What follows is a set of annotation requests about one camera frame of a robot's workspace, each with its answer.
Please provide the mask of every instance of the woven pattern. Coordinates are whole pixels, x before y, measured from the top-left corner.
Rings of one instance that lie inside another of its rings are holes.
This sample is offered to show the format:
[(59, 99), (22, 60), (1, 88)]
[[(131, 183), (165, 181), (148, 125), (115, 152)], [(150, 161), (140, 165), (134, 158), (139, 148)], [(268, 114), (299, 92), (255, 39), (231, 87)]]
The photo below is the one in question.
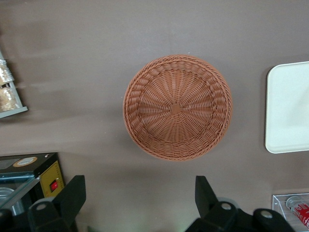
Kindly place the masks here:
[(162, 57), (131, 80), (124, 98), (126, 128), (137, 145), (164, 160), (210, 151), (230, 123), (232, 99), (222, 75), (188, 55)]

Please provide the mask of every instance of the yellow panel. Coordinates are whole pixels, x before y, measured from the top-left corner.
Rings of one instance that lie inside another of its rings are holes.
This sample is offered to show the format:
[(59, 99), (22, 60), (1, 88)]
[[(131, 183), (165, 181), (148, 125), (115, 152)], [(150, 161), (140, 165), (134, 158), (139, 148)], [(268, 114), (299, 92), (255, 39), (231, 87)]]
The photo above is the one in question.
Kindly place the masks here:
[[(56, 181), (58, 187), (52, 192), (50, 185)], [(41, 187), (44, 193), (44, 197), (55, 197), (64, 188), (63, 179), (59, 167), (58, 161), (56, 161), (52, 166), (50, 166), (41, 175)]]

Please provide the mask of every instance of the food item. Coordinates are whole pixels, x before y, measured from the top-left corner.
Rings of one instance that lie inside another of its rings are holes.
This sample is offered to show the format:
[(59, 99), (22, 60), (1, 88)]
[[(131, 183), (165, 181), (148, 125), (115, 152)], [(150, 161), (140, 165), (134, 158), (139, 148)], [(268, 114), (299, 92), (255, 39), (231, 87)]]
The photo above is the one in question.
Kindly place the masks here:
[(6, 62), (3, 59), (0, 59), (0, 86), (13, 81), (13, 77), (8, 67), (6, 66)]
[(8, 111), (20, 108), (10, 87), (0, 88), (0, 110)]

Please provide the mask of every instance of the metal rack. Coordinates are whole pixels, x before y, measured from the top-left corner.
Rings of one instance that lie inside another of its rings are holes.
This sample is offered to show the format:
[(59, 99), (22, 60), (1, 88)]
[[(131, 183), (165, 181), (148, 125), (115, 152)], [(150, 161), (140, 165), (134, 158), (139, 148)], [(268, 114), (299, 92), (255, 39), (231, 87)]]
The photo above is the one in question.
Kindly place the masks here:
[[(4, 60), (4, 57), (0, 51), (0, 59), (3, 59)], [(17, 104), (20, 106), (20, 108), (17, 108), (17, 109), (13, 109), (13, 110), (9, 110), (9, 111), (5, 111), (5, 112), (0, 112), (0, 118), (3, 118), (3, 117), (7, 117), (7, 116), (11, 116), (11, 115), (15, 115), (15, 114), (18, 114), (18, 113), (21, 113), (21, 112), (24, 112), (24, 111), (27, 111), (28, 108), (26, 106), (23, 106), (22, 105), (22, 102), (18, 96), (18, 93), (16, 91), (16, 87), (13, 83), (13, 81), (10, 81), (9, 83), (5, 84), (4, 86), (0, 86), (0, 88), (3, 88), (3, 87), (10, 87), (14, 96), (15, 96), (15, 99), (16, 99), (16, 102)]]

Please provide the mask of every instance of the black machine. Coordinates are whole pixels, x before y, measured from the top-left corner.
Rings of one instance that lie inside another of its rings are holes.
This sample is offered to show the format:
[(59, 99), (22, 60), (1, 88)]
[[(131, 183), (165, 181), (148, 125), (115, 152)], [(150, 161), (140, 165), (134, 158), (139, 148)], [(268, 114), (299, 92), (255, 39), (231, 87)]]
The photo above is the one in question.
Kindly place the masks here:
[(276, 211), (256, 209), (251, 216), (218, 201), (204, 176), (196, 177), (195, 202), (200, 218), (186, 232), (295, 232)]
[(75, 176), (52, 200), (41, 199), (17, 216), (0, 210), (1, 232), (70, 232), (75, 217), (86, 201), (85, 178)]
[[(75, 176), (51, 202), (43, 199), (14, 217), (11, 210), (0, 210), (0, 231), (70, 232), (85, 200), (84, 176)], [(204, 176), (196, 177), (195, 200), (200, 218), (186, 232), (295, 232), (273, 210), (256, 209), (251, 216), (229, 202), (218, 201)]]

